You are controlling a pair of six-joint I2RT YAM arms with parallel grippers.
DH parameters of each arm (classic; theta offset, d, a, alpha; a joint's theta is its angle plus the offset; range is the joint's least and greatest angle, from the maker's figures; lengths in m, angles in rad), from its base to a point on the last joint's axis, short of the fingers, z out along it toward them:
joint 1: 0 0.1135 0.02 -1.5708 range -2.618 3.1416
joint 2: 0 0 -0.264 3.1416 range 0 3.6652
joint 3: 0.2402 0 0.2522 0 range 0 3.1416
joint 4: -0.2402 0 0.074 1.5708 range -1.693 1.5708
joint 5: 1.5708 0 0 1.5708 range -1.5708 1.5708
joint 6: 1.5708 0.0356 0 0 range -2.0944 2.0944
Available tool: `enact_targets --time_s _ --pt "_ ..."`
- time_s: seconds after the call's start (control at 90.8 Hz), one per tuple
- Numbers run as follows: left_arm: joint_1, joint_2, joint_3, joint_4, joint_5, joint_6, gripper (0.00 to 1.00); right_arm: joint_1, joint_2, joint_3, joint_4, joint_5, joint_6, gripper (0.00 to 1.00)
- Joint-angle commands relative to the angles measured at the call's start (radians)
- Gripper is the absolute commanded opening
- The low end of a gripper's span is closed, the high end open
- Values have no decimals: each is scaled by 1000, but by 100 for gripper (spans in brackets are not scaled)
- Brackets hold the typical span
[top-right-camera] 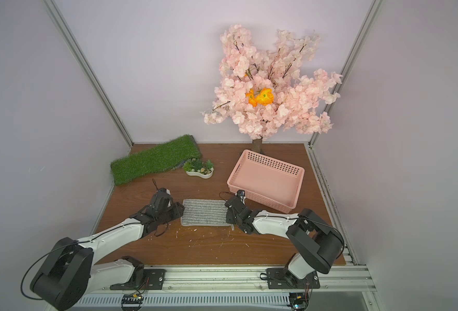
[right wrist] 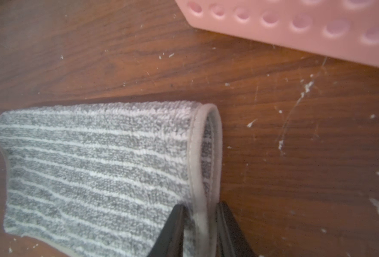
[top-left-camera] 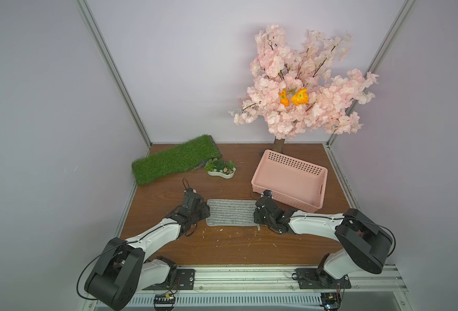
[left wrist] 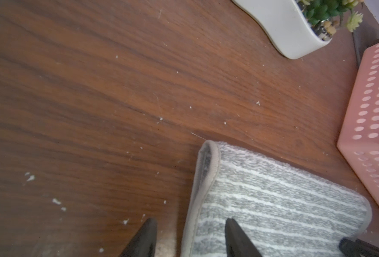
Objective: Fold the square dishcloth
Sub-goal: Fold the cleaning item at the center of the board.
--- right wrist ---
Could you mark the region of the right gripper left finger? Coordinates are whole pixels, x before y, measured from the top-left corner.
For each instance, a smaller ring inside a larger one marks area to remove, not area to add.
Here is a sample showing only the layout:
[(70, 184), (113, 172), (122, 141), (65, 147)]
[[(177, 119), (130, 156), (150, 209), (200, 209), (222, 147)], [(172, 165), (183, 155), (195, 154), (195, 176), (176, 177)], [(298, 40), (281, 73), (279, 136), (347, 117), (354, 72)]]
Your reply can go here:
[(186, 206), (175, 205), (148, 257), (183, 257), (186, 217)]

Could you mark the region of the grey striped dishcloth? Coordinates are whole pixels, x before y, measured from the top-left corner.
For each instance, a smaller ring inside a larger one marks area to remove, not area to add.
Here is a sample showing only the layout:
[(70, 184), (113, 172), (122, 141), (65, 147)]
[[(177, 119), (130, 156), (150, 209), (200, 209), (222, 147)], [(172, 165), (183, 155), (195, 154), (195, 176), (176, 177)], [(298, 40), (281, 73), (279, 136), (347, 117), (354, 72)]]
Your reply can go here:
[(4, 230), (71, 257), (145, 257), (184, 205), (183, 255), (213, 257), (223, 132), (191, 101), (35, 107), (0, 115)]

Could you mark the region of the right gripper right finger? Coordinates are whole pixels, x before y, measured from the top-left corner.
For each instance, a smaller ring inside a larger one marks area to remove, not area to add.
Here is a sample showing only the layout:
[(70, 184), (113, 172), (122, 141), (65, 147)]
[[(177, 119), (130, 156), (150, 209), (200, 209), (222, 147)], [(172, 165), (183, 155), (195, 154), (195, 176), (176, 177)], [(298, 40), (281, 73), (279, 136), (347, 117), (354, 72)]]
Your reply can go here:
[(220, 257), (256, 257), (225, 201), (217, 204), (216, 220)]

